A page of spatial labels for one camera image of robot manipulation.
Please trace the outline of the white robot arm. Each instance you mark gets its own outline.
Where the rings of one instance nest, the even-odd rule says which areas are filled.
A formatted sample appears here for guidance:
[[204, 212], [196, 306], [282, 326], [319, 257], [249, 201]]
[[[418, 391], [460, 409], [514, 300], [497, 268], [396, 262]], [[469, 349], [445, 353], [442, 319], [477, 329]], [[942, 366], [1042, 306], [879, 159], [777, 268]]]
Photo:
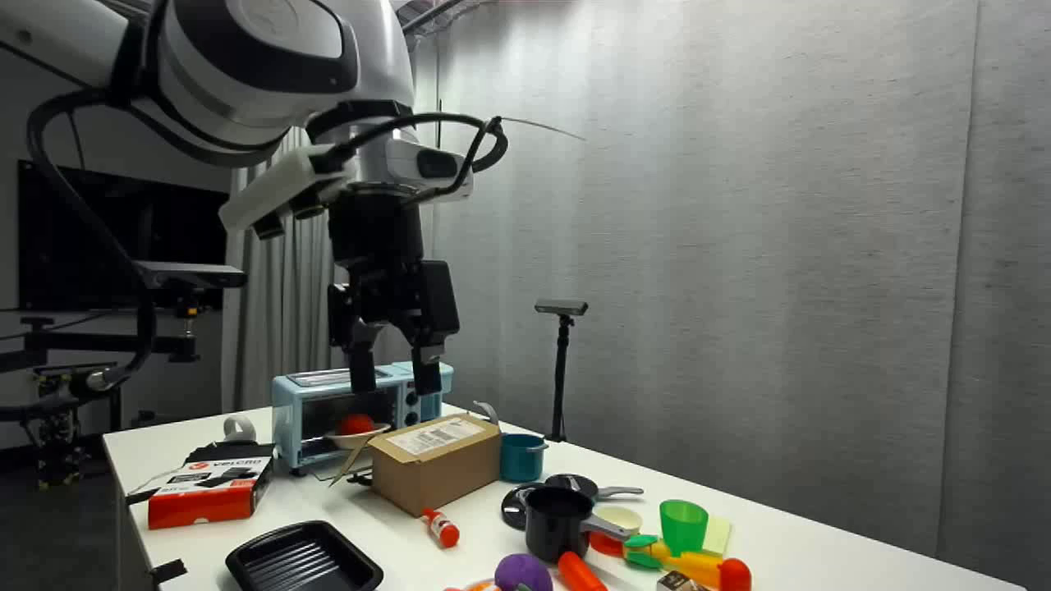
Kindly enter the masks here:
[[219, 219], [257, 237], [328, 219], [349, 273], [331, 338], [352, 386], [375, 386], [380, 329], [410, 343], [412, 386], [441, 386], [460, 314], [449, 266], [425, 253], [419, 207], [462, 195], [510, 136], [499, 118], [469, 118], [460, 154], [418, 136], [431, 114], [386, 0], [0, 0], [0, 43], [72, 83], [30, 112], [31, 157], [57, 114], [108, 106], [196, 159], [257, 167]]

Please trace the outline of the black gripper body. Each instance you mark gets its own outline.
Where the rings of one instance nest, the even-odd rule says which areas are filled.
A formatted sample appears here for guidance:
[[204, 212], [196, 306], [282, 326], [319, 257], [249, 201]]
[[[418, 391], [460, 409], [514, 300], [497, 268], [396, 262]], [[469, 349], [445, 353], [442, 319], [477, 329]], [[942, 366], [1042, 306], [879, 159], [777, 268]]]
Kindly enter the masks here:
[[394, 326], [441, 352], [460, 330], [449, 266], [425, 257], [419, 207], [386, 189], [340, 189], [328, 207], [331, 257], [349, 273], [339, 340], [368, 349]]

